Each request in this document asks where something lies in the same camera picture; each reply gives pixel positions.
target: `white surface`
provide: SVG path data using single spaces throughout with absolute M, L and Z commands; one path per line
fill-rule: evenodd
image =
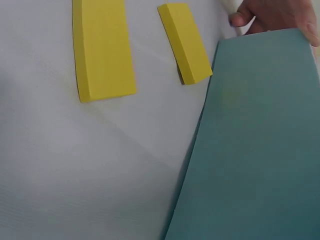
M 1 1 L 1 239 L 159 238 L 208 84 L 181 85 L 163 2 L 126 1 L 138 94 L 80 104 L 71 0 Z M 212 60 L 234 30 L 188 2 Z

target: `teal sheet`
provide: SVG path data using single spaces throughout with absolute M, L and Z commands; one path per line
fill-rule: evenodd
M 297 29 L 219 43 L 166 240 L 320 239 L 320 84 Z

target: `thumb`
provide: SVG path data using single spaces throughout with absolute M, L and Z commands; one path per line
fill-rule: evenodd
M 297 27 L 303 32 L 312 46 L 320 45 L 317 30 L 317 17 L 311 0 L 293 0 L 293 12 Z

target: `white fabric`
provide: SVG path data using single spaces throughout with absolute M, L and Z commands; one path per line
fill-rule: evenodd
M 81 104 L 72 1 L 1 0 L 0 239 L 160 237 L 208 84 L 181 85 L 162 3 L 126 1 L 138 94 Z M 188 3 L 212 60 L 235 31 Z

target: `finger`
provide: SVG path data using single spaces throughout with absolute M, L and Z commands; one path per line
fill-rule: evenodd
M 292 6 L 298 28 L 303 32 L 312 46 L 318 47 L 320 40 L 317 31 L 317 17 L 311 0 L 295 0 Z
M 263 33 L 263 32 L 266 32 L 267 30 L 268 29 L 264 26 L 264 24 L 259 19 L 256 18 L 253 21 L 249 30 L 246 32 L 246 35 Z
M 247 1 L 243 1 L 237 12 L 230 16 L 230 22 L 235 27 L 243 27 L 250 23 L 254 18 L 253 13 L 250 11 L 247 5 Z

